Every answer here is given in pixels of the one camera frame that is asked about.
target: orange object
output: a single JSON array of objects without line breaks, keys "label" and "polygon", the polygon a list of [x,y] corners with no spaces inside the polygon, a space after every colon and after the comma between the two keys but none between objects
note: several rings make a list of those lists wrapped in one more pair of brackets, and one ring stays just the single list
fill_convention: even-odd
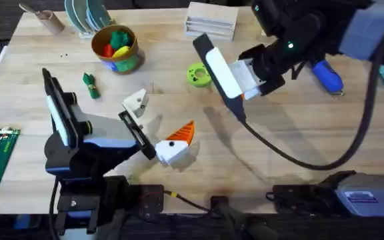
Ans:
[{"label": "orange object", "polygon": [[184,125],[182,128],[171,134],[166,140],[171,141],[186,141],[188,145],[191,144],[193,135],[195,134],[195,125],[193,121]]}]

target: wooden table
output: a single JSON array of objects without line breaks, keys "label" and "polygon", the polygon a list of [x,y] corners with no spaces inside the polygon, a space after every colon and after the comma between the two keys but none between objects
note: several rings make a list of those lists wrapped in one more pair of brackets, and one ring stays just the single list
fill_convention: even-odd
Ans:
[{"label": "wooden table", "polygon": [[[16,148],[0,184],[0,213],[47,213],[54,177],[45,172],[44,144],[51,134],[41,68],[56,76],[65,91],[76,92],[84,112],[117,119],[126,96],[145,88],[150,96],[143,116],[145,131],[156,142],[195,120],[191,154],[182,165],[164,167],[142,153],[122,163],[109,175],[126,175],[131,183],[159,183],[200,204],[212,195],[227,195],[243,211],[273,212],[265,200],[272,185],[318,182],[330,172],[308,171],[278,156],[232,116],[214,87],[194,88],[186,69],[199,62],[192,38],[183,30],[186,9],[110,11],[116,22],[132,28],[146,54],[144,66],[132,75],[119,76],[99,62],[90,40],[77,37],[65,13],[57,16],[67,25],[50,35],[35,16],[25,13],[0,65],[0,127],[22,128]],[[233,42],[214,41],[228,62],[240,52],[271,38],[261,29],[248,7],[240,8]],[[312,163],[337,159],[355,136],[361,118],[369,64],[346,57],[328,57],[342,76],[345,96],[322,90],[304,69],[298,80],[285,74],[286,85],[276,92],[246,102],[249,122],[272,143]],[[83,73],[96,76],[102,98],[94,101],[82,82]],[[384,87],[379,86],[377,106],[369,134],[352,160],[339,170],[384,173]],[[166,198],[165,212],[197,210]]]}]

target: red toy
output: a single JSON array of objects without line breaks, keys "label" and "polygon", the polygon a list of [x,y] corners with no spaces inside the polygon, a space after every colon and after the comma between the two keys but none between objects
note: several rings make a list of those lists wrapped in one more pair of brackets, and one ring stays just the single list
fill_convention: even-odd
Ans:
[{"label": "red toy", "polygon": [[114,54],[114,50],[113,48],[111,47],[111,44],[107,44],[105,45],[105,48],[103,48],[103,56],[104,57],[112,57],[112,55]]}]

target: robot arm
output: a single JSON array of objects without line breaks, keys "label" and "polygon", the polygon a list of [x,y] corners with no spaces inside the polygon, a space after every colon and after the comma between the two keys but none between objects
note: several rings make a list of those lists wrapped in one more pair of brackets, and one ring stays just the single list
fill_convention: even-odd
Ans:
[{"label": "robot arm", "polygon": [[[278,37],[270,46],[260,44],[246,50],[238,61],[228,65],[208,36],[193,42],[226,106],[251,134],[294,164],[320,171],[341,166],[358,150],[371,121],[377,74],[384,64],[384,1],[255,0],[252,8],[266,33]],[[326,53],[344,53],[374,64],[352,144],[338,160],[311,165],[284,153],[254,131],[246,122],[243,100],[271,93],[285,84],[282,74],[292,69],[294,78],[304,62],[318,62]]]},{"label": "robot arm", "polygon": [[172,164],[186,154],[194,134],[193,121],[153,146],[142,132],[139,118],[149,98],[142,89],[128,98],[122,120],[82,112],[75,93],[63,92],[58,80],[43,69],[53,134],[45,144],[48,173],[60,180],[99,179],[138,151]]}]

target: small green piece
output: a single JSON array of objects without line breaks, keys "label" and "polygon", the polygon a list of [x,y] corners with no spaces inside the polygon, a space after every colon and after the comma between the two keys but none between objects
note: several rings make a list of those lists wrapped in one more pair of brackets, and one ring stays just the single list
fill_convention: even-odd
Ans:
[{"label": "small green piece", "polygon": [[87,84],[87,88],[88,88],[88,91],[90,92],[90,96],[92,99],[97,99],[100,97],[100,93],[99,91],[97,90],[96,86],[95,86],[95,79],[94,77],[90,74],[86,74],[84,73],[84,76],[83,76],[83,81],[85,84]]},{"label": "small green piece", "polygon": [[186,72],[186,79],[194,87],[205,87],[211,83],[211,77],[202,63],[190,65]]},{"label": "small green piece", "polygon": [[129,46],[130,43],[130,37],[128,33],[125,33],[123,31],[114,31],[112,32],[111,37],[111,47],[114,51],[117,51],[118,49]]}]

